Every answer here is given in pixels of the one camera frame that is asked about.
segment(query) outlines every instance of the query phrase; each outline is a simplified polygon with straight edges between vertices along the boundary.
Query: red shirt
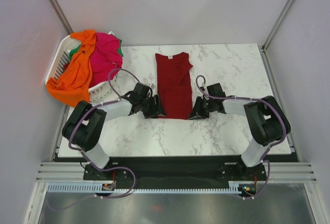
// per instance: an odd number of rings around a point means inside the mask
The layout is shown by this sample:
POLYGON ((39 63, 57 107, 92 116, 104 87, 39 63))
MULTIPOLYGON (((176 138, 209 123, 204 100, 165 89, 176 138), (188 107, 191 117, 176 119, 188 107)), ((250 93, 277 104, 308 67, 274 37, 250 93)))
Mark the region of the red shirt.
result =
POLYGON ((172 56, 156 54, 157 87, 167 116, 159 118, 188 119, 192 110, 192 90, 188 53, 172 56))

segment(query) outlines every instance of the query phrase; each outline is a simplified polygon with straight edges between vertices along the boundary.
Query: white marble table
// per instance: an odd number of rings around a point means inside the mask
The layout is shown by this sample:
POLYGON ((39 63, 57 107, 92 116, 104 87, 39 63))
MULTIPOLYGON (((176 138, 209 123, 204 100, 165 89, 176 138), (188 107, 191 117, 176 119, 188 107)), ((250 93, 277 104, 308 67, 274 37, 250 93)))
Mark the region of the white marble table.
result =
MULTIPOLYGON (((256 44, 134 46, 122 48, 123 68, 141 82, 157 86, 155 53, 189 53, 193 105, 201 96, 195 78, 202 74, 206 85, 219 82, 227 95, 265 97, 272 95, 256 44)), ((119 72, 114 86, 121 94, 135 86, 133 78, 119 72)), ((116 95, 112 93, 108 100, 116 95)), ((144 119, 142 113, 104 123, 100 144, 109 156, 199 156, 241 154, 252 138, 246 118, 211 113, 205 120, 144 119)), ((287 140, 271 154, 288 154, 287 140)), ((80 157, 62 138, 59 157, 80 157)))

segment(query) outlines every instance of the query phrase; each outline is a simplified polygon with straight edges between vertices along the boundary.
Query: gray floor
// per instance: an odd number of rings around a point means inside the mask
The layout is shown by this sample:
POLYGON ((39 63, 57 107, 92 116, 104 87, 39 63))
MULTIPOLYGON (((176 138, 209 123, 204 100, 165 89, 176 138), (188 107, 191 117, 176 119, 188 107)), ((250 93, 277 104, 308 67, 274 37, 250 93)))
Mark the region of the gray floor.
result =
MULTIPOLYGON (((87 194, 47 193, 53 208, 63 208, 87 194)), ((90 198, 59 213, 44 208, 53 223, 251 223, 311 224, 315 220, 302 185, 267 185, 255 200, 229 195, 132 194, 109 200, 90 198)))

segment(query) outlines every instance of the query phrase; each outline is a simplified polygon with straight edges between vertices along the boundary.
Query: laundry basket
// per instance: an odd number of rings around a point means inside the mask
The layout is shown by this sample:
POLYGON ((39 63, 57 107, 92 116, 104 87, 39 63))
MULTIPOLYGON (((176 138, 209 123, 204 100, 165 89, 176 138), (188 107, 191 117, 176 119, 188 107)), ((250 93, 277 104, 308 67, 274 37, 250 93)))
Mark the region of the laundry basket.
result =
MULTIPOLYGON (((75 49, 81 42, 76 39, 70 38, 70 35, 66 36, 58 46, 55 57, 52 61, 52 65, 49 68, 46 77, 46 84, 48 80, 53 77, 54 79, 58 79, 60 75, 63 74, 63 66, 66 63, 70 62, 69 53, 72 49, 75 49)), ((110 94, 111 88, 107 81, 101 82, 98 85, 90 88, 88 90, 89 97, 91 102, 100 102, 105 97, 110 94)))

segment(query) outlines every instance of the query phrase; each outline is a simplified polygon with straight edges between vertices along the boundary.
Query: orange cloth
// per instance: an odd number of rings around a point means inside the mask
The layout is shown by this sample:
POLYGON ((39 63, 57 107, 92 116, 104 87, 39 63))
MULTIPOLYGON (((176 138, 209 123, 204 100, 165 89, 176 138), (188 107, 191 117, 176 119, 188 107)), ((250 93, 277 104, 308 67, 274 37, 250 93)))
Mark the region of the orange cloth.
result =
POLYGON ((72 57, 68 69, 57 79, 50 78, 46 88, 50 95, 71 107, 79 101, 90 101, 88 88, 92 79, 89 57, 94 52, 96 33, 94 30, 74 32, 71 38, 81 41, 81 47, 72 57))

